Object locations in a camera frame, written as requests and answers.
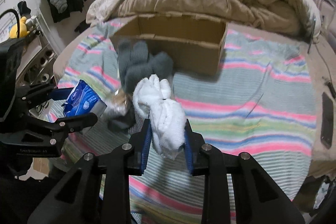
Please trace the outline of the cardboard box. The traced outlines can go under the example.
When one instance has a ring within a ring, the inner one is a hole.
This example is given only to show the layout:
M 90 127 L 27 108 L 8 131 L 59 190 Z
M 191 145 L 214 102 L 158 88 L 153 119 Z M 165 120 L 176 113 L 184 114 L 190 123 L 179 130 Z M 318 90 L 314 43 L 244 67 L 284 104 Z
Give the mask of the cardboard box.
M 221 60 L 227 23 L 209 16 L 147 14 L 130 21 L 110 37 L 117 49 L 123 39 L 147 42 L 152 55 L 166 52 L 175 69 L 213 76 Z

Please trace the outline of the white floral quilt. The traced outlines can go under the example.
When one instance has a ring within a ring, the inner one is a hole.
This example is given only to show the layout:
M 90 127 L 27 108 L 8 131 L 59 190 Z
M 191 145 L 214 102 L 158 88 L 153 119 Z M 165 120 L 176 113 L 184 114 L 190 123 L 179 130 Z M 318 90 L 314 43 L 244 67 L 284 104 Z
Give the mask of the white floral quilt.
M 90 5 L 85 22 L 94 26 L 99 22 L 104 22 L 110 18 L 112 7 L 117 0 L 95 0 Z

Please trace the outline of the yellow plush toy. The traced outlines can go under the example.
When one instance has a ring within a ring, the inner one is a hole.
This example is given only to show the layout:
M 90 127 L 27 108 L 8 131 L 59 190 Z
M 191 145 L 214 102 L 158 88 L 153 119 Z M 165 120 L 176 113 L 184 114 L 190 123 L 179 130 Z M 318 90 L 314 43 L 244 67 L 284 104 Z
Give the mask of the yellow plush toy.
M 19 23 L 12 26 L 9 32 L 9 38 L 15 39 L 26 37 L 30 33 L 29 30 L 27 29 L 26 21 L 27 18 L 25 16 L 21 17 Z

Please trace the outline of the black smartphone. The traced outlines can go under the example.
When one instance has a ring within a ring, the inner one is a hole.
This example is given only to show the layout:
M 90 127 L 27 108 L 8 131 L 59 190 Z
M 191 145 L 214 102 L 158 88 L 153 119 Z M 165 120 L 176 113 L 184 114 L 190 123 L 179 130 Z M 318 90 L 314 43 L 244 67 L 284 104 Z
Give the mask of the black smartphone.
M 334 130 L 334 106 L 333 101 L 326 93 L 322 93 L 322 124 L 321 124 L 321 143 L 330 149 L 333 142 Z

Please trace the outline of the beige bed sheet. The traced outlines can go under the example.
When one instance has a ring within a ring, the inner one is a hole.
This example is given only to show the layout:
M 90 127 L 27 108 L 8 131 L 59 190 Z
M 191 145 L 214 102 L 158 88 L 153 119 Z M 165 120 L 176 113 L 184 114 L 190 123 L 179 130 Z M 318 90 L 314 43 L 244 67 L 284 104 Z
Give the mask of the beige bed sheet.
M 54 76 L 59 81 L 65 73 L 72 53 L 77 45 L 88 35 L 97 34 L 95 28 L 88 28 L 82 34 L 77 36 L 66 46 L 65 50 L 57 57 L 54 66 Z M 335 178 L 335 138 L 330 149 L 327 149 L 321 143 L 321 124 L 322 124 L 322 93 L 326 93 L 331 98 L 329 88 L 325 85 L 327 79 L 332 78 L 335 81 L 335 53 L 329 43 L 320 36 L 317 44 L 311 47 L 310 53 L 306 53 L 306 44 L 301 44 L 303 55 L 306 58 L 310 75 L 315 88 L 317 102 L 317 133 L 313 146 L 313 156 L 309 168 L 309 176 L 319 178 L 328 175 L 331 179 Z

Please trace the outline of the blue tissue pack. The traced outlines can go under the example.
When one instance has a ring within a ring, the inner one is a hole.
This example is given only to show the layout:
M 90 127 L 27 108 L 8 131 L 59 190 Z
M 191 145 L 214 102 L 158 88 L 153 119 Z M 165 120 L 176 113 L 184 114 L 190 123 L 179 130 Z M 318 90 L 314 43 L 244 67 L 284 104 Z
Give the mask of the blue tissue pack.
M 93 113 L 99 118 L 106 109 L 104 101 L 84 80 L 71 90 L 62 106 L 65 117 Z

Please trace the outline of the white sock bundle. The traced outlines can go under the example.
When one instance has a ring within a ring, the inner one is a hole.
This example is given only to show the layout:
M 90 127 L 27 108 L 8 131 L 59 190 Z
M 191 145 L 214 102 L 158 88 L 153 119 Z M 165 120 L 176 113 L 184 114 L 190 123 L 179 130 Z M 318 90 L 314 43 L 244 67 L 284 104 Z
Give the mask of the white sock bundle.
M 133 106 L 138 116 L 150 120 L 156 153 L 174 160 L 185 143 L 186 116 L 181 104 L 171 98 L 169 81 L 155 74 L 142 79 L 135 87 Z

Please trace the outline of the clear plastic snack bag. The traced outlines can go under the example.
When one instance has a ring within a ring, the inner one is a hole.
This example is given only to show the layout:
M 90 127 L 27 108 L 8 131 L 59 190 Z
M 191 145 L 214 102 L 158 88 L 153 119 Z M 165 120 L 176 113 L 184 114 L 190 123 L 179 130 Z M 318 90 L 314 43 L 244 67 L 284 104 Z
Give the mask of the clear plastic snack bag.
M 126 116 L 131 105 L 131 96 L 124 92 L 123 88 L 117 89 L 115 92 L 111 92 L 107 95 L 106 109 L 104 114 L 109 118 Z

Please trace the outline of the striped colourful towel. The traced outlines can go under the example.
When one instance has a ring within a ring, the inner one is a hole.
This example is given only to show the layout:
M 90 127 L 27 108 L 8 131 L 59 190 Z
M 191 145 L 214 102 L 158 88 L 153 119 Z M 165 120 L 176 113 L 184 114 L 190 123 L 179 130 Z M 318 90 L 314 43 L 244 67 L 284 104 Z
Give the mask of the striped colourful towel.
M 122 25 L 100 23 L 80 38 L 58 86 L 83 79 L 101 97 L 115 92 L 117 52 L 108 37 Z M 206 143 L 231 155 L 248 152 L 293 201 L 309 172 L 317 123 L 305 58 L 296 46 L 234 30 L 224 46 L 215 77 L 177 72 L 172 94 Z M 70 134 L 61 157 L 49 161 L 66 172 L 84 153 L 109 153 L 129 137 L 100 120 L 86 133 Z M 170 160 L 151 147 L 145 173 L 129 184 L 137 223 L 201 223 L 204 177 L 190 176 L 183 153 Z

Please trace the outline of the grey sock pair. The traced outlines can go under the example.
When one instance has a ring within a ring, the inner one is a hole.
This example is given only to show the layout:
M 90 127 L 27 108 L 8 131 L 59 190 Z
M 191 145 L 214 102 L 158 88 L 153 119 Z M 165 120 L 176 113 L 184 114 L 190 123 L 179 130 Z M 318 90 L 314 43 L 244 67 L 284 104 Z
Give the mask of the grey sock pair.
M 122 40 L 118 44 L 117 53 L 121 86 L 127 94 L 132 94 L 144 78 L 157 75 L 162 80 L 173 73 L 172 58 L 166 52 L 152 55 L 143 40 L 134 44 L 130 40 Z

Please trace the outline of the white shelf rack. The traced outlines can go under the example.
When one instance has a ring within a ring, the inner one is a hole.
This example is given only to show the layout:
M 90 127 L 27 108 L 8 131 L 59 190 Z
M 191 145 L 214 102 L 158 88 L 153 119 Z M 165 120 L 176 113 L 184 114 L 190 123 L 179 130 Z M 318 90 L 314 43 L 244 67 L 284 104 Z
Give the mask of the white shelf rack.
M 1 12 L 13 9 L 17 13 L 27 4 L 25 0 L 1 0 Z M 44 30 L 46 23 L 40 11 L 25 16 L 29 34 L 26 36 L 21 64 L 17 70 L 16 85 L 41 84 L 53 80 L 53 64 L 58 56 Z

